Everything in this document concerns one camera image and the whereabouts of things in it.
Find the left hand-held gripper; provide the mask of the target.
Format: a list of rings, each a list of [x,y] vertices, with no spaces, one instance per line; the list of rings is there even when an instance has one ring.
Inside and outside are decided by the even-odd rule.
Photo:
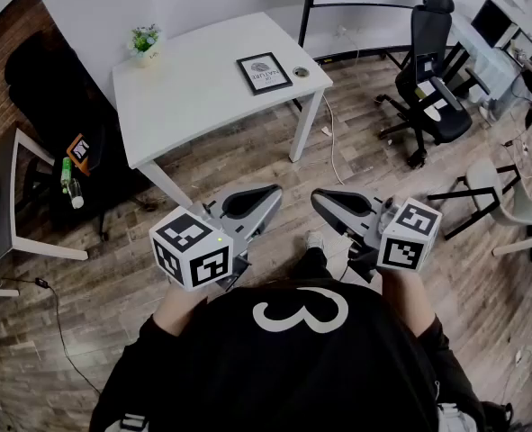
[[[251,266],[248,245],[265,231],[282,194],[270,184],[176,208],[149,231],[158,267],[189,292],[209,284],[229,290]]]

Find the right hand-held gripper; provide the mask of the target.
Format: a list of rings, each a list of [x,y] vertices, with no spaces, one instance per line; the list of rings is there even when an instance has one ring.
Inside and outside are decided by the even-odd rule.
[[[368,283],[376,268],[418,272],[434,246],[442,213],[413,198],[392,212],[391,204],[374,227],[374,195],[319,188],[311,194],[315,211],[352,244],[347,265]],[[377,247],[374,242],[377,235]]]

